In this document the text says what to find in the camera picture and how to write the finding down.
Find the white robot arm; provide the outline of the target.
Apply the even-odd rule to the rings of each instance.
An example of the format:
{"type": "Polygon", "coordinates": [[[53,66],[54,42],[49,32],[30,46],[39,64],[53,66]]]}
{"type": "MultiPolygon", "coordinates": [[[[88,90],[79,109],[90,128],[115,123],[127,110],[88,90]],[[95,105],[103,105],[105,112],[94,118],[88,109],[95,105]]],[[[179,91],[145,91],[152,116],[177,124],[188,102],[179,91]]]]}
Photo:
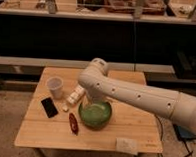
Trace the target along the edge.
{"type": "Polygon", "coordinates": [[[108,63],[102,58],[95,58],[88,64],[80,74],[78,83],[87,90],[91,102],[96,102],[104,96],[110,97],[169,119],[196,135],[195,96],[109,78],[108,63]]]}

